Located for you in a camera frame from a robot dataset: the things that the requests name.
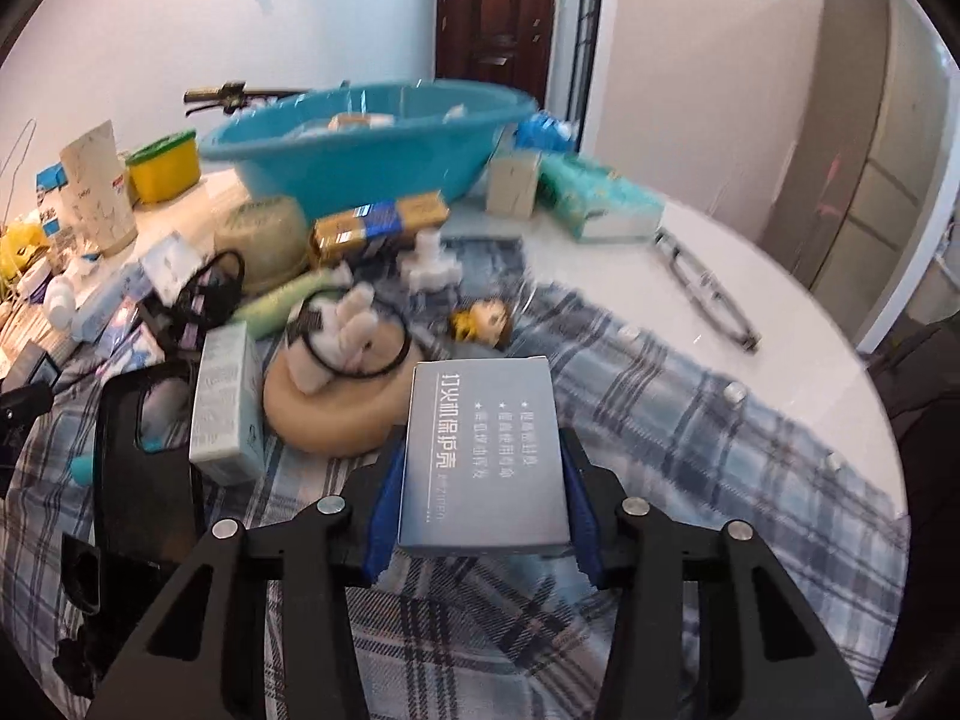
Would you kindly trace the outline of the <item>grey lighter case box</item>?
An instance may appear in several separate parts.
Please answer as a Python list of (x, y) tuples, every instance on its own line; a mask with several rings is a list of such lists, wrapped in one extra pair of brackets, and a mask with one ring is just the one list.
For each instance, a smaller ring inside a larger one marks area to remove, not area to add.
[(397, 546), (422, 556), (555, 554), (570, 541), (544, 356), (418, 364)]

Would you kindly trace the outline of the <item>black phone case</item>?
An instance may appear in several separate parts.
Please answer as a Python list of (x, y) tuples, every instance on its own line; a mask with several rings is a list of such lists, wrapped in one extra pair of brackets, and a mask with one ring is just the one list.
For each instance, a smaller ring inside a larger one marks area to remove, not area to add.
[(189, 362), (169, 361), (109, 379), (99, 397), (93, 452), (94, 538), (99, 550), (179, 564), (205, 533), (202, 480), (189, 449), (153, 452), (140, 437), (156, 385), (190, 385)]

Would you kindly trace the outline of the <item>white green tall box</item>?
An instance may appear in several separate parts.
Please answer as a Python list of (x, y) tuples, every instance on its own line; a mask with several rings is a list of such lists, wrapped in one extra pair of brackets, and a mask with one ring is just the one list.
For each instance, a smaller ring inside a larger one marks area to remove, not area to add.
[(262, 364), (247, 323), (206, 333), (190, 423), (189, 460), (218, 486), (265, 473)]

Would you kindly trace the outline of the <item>beige Debo tube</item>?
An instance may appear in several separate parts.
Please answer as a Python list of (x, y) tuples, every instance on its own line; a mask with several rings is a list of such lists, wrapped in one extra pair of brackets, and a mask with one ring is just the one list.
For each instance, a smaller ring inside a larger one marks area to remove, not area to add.
[(68, 206), (83, 234), (105, 257), (135, 241), (137, 223), (128, 198), (125, 166), (111, 121), (104, 121), (60, 149)]

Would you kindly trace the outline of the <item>blue white bag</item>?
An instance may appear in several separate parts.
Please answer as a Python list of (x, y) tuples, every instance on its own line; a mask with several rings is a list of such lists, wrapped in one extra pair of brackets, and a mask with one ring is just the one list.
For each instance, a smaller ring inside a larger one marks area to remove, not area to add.
[(57, 238), (64, 227), (62, 211), (67, 184), (67, 174), (60, 163), (46, 167), (36, 174), (37, 216), (48, 241)]

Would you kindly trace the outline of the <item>plaid shirt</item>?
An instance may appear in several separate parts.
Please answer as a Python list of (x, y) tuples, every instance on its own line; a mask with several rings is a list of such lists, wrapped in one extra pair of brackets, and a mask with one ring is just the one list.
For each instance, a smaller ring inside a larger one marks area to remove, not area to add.
[[(462, 299), (517, 291), (511, 348), (550, 362), (560, 418), (627, 493), (680, 522), (753, 523), (870, 688), (892, 642), (910, 527), (836, 450), (732, 379), (706, 371), (574, 289), (533, 283), (514, 239), (454, 243)], [(86, 536), (93, 497), (71, 481), (91, 449), (101, 385), (89, 356), (32, 428), (2, 505), (2, 628), (53, 705), (86, 702), (53, 671), (80, 622), (60, 543)], [(586, 718), (601, 690), (615, 600), (567, 557), (396, 554), (348, 610), (377, 718)]]

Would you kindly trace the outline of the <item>green tube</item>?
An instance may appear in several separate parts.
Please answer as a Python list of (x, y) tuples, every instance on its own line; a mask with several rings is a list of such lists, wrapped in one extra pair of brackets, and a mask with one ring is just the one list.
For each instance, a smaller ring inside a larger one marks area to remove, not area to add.
[(260, 340), (285, 327), (293, 307), (301, 304), (309, 294), (321, 289), (348, 288), (352, 284), (353, 275), (346, 263), (337, 268), (311, 270), (241, 305), (229, 317), (229, 323), (244, 323), (249, 335)]

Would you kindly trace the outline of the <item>yellow container green lid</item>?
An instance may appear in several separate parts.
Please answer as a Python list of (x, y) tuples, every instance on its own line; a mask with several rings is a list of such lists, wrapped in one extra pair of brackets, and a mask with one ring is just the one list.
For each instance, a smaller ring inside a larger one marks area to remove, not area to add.
[(128, 178), (144, 205), (174, 200), (200, 181), (197, 133), (183, 130), (128, 153)]

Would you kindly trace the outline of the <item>beige round sponge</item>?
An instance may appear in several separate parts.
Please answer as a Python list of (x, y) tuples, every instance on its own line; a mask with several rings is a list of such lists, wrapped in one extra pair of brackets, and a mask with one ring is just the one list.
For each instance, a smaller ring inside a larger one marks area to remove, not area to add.
[[(392, 359), (400, 330), (381, 323), (373, 349), (364, 355), (371, 371)], [(283, 349), (270, 364), (263, 384), (263, 411), (286, 444), (323, 457), (354, 457), (377, 449), (387, 434), (407, 419), (413, 372), (421, 356), (412, 346), (398, 371), (371, 380), (334, 379), (315, 395), (302, 394), (291, 382)]]

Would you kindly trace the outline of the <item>black hair band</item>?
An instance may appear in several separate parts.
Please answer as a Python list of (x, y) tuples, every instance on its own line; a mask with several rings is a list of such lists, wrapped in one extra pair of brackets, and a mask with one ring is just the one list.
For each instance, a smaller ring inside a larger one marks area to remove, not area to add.
[[(364, 355), (373, 349), (381, 323), (400, 330), (400, 346), (386, 364), (366, 371)], [(308, 294), (291, 312), (285, 343), (296, 387), (312, 395), (334, 379), (371, 380), (393, 374), (409, 357), (413, 337), (404, 314), (370, 284), (361, 283)]]

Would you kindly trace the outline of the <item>round beige tin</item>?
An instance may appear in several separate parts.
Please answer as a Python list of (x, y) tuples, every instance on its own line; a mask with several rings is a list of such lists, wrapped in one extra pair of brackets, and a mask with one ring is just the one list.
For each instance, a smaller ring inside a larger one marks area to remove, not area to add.
[(274, 195), (229, 211), (213, 234), (213, 252), (238, 252), (244, 260), (242, 292), (267, 293), (308, 268), (309, 226), (295, 199)]

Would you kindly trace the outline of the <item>pink plush toy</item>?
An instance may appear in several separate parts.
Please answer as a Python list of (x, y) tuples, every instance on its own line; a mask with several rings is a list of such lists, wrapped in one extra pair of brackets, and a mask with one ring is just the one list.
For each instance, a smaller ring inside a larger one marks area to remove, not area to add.
[(376, 334), (374, 289), (361, 283), (342, 298), (309, 296), (295, 305), (285, 328), (285, 359), (293, 385), (315, 395), (335, 376), (359, 371)]

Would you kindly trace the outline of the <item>black eyeglasses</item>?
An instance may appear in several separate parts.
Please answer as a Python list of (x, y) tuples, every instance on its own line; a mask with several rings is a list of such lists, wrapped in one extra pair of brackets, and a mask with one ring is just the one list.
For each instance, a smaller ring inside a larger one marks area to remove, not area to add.
[(665, 227), (654, 234), (652, 247), (709, 327), (740, 351), (754, 355), (760, 348), (760, 333), (715, 273)]

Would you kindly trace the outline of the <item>gold blue tube box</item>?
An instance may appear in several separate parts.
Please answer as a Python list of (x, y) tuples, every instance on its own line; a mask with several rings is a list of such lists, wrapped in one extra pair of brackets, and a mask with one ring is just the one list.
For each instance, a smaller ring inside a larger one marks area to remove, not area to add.
[(441, 192), (366, 203), (317, 220), (309, 238), (309, 257), (315, 266), (368, 257), (391, 242), (413, 241), (421, 229), (438, 229), (448, 218)]

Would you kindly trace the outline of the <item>white small bottle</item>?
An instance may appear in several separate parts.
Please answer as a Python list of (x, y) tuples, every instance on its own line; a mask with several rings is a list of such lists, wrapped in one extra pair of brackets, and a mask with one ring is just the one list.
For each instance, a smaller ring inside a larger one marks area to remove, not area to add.
[(464, 276), (460, 260), (446, 249), (439, 229), (421, 229), (409, 252), (397, 255), (400, 279), (410, 293), (438, 293)]

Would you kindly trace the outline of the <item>blue plastic basin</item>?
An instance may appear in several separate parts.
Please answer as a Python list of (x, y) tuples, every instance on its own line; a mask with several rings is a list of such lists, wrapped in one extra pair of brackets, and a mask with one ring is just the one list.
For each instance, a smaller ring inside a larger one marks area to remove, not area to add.
[(469, 80), (314, 89), (229, 117), (199, 140), (247, 193), (286, 195), (309, 220), (477, 184), (501, 135), (539, 110), (519, 89)]

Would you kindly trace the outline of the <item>gold refrigerator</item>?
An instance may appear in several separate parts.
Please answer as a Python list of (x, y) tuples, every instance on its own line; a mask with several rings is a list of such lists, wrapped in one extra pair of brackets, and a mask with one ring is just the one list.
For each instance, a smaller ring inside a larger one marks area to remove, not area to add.
[(761, 249), (855, 340), (910, 242), (949, 104), (908, 0), (823, 0), (809, 99)]

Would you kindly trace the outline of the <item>green tissue pack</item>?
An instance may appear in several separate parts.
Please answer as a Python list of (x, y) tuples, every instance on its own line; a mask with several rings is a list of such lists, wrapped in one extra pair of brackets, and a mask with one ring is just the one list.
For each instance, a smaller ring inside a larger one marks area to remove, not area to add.
[(574, 153), (540, 158), (537, 202), (579, 242), (652, 239), (665, 206), (658, 192)]

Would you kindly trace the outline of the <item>small white box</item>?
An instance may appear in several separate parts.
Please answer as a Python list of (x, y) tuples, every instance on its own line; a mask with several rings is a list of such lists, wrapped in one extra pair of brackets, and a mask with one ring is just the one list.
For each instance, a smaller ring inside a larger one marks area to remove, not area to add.
[(498, 149), (488, 163), (485, 211), (512, 220), (534, 215), (540, 161), (542, 156), (534, 149)]

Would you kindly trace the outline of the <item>blue plastic bag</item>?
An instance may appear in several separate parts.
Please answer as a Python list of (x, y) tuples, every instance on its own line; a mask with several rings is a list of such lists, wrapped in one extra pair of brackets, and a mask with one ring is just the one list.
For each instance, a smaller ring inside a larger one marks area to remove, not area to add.
[(574, 153), (578, 149), (578, 132), (573, 124), (539, 110), (516, 127), (514, 146), (545, 153)]

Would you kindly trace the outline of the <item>brown entrance door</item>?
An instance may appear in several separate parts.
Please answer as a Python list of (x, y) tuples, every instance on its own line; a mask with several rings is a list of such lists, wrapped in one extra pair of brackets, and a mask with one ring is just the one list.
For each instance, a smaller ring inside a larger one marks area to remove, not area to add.
[(434, 75), (547, 100), (556, 0), (436, 0)]

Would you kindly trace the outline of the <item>anime figurine keychain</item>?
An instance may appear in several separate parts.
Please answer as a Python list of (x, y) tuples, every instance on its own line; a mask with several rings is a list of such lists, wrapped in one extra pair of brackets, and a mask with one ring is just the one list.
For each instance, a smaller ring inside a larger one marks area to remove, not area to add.
[(448, 318), (448, 332), (457, 343), (477, 343), (503, 351), (512, 335), (512, 312), (502, 299), (473, 301)]

